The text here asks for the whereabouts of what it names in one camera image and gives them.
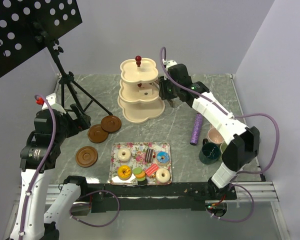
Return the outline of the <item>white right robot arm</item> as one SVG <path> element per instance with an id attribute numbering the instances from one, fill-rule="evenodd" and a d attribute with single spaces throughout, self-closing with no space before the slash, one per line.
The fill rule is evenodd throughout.
<path id="1" fill-rule="evenodd" d="M 179 98 L 206 118 L 221 134 L 227 147 L 222 163 L 208 180 L 209 196 L 220 199 L 235 176 L 259 153 L 260 131 L 237 120 L 223 107 L 202 82 L 192 82 L 187 67 L 173 60 L 163 60 L 164 76 L 159 78 L 159 96 L 162 100 Z"/>

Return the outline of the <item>chocolate cake slice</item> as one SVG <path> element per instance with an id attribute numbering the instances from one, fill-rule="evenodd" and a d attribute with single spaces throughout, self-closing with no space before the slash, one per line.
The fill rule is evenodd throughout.
<path id="1" fill-rule="evenodd" d="M 154 149 L 148 148 L 146 150 L 146 152 L 145 152 L 145 158 L 144 158 L 145 162 L 147 164 L 151 163 L 153 161 L 154 157 L 155 157 L 155 151 L 154 151 Z"/>

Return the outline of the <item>white cake slice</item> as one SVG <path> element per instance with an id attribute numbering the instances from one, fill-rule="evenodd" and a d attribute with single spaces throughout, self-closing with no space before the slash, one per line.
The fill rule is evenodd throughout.
<path id="1" fill-rule="evenodd" d="M 150 97 L 153 94 L 153 90 L 151 88 L 141 88 L 139 89 L 139 94 L 141 97 Z"/>

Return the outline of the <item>pink cake slice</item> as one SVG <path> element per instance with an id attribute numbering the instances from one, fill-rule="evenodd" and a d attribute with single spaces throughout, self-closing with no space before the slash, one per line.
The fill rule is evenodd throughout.
<path id="1" fill-rule="evenodd" d="M 149 88 L 154 88 L 155 86 L 152 83 L 143 83 L 142 87 L 149 89 Z"/>

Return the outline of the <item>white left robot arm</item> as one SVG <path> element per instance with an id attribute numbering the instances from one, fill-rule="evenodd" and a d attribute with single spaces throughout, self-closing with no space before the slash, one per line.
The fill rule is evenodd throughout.
<path id="1" fill-rule="evenodd" d="M 66 219 L 73 203 L 89 195 L 86 178 L 68 176 L 49 209 L 45 209 L 50 179 L 61 154 L 65 139 L 91 126 L 91 118 L 76 104 L 71 104 L 72 119 L 61 105 L 52 104 L 36 113 L 34 131 L 20 152 L 21 194 L 11 240 L 57 240 L 61 222 Z"/>

